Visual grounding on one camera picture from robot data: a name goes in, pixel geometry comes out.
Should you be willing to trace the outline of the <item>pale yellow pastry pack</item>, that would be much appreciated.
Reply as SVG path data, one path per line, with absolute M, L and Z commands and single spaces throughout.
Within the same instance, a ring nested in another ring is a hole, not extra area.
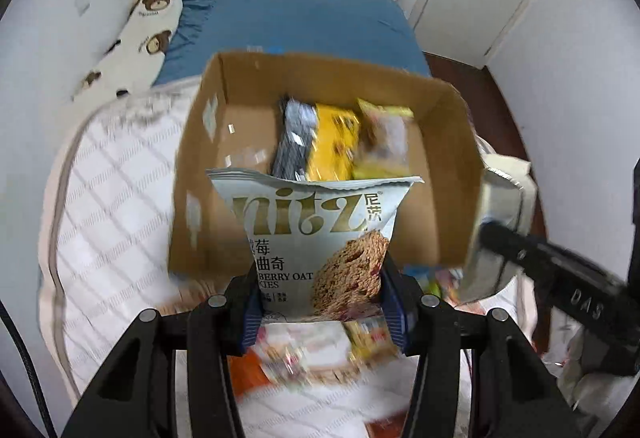
M 358 105 L 361 128 L 352 177 L 356 180 L 408 177 L 408 126 L 413 111 L 404 106 L 375 105 L 362 98 Z

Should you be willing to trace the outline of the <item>yellow snack pack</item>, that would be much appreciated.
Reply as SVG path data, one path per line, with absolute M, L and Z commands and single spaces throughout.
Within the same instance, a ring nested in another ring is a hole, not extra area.
M 307 159 L 308 181 L 348 181 L 359 144 L 360 121 L 348 109 L 317 104 L 317 127 Z

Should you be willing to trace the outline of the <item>Nitz cookie bag pale blue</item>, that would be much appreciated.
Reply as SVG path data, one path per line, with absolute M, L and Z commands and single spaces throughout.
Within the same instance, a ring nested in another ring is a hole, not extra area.
M 418 178 L 305 182 L 235 168 L 207 176 L 246 233 L 270 317 L 374 311 L 397 210 Z

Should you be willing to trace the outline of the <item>black silver snack pack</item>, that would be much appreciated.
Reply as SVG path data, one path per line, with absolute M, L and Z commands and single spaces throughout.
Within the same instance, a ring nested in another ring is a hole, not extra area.
M 271 174 L 279 179 L 307 181 L 307 165 L 319 122 L 316 106 L 285 96 L 280 101 L 280 113 L 280 140 Z

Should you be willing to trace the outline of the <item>orange snack pack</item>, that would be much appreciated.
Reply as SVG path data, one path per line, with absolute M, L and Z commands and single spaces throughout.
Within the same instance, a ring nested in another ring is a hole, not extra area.
M 272 385 L 253 349 L 242 357 L 229 357 L 228 366 L 232 392 L 237 399 L 242 398 L 247 392 Z

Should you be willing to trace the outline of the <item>bear print long pillow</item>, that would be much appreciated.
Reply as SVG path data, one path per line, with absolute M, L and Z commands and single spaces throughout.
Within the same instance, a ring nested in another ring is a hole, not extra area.
M 182 0 L 134 0 L 124 28 L 81 80 L 73 101 L 150 89 L 160 75 L 182 8 Z

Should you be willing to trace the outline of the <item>silver white snack bag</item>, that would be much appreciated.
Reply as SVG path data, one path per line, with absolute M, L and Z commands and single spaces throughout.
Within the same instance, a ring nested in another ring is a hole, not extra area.
M 485 154 L 482 161 L 485 170 L 480 205 L 458 288 L 461 303 L 498 294 L 518 274 L 515 265 L 480 241 L 480 233 L 493 222 L 509 232 L 527 235 L 536 208 L 537 185 L 529 176 L 529 161 L 499 154 Z

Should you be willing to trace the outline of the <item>white floral quilted mat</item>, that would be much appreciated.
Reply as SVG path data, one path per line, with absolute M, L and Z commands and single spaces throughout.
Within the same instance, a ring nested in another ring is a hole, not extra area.
M 52 166 L 38 243 L 40 330 L 73 401 L 140 311 L 180 313 L 226 288 L 168 270 L 176 158 L 199 86 L 74 103 L 84 119 Z

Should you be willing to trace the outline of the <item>blue bed sheet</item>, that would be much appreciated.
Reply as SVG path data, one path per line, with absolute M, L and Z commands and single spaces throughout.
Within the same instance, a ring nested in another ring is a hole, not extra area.
M 221 51 L 310 53 L 431 75 L 393 0 L 182 0 L 155 83 L 200 75 Z

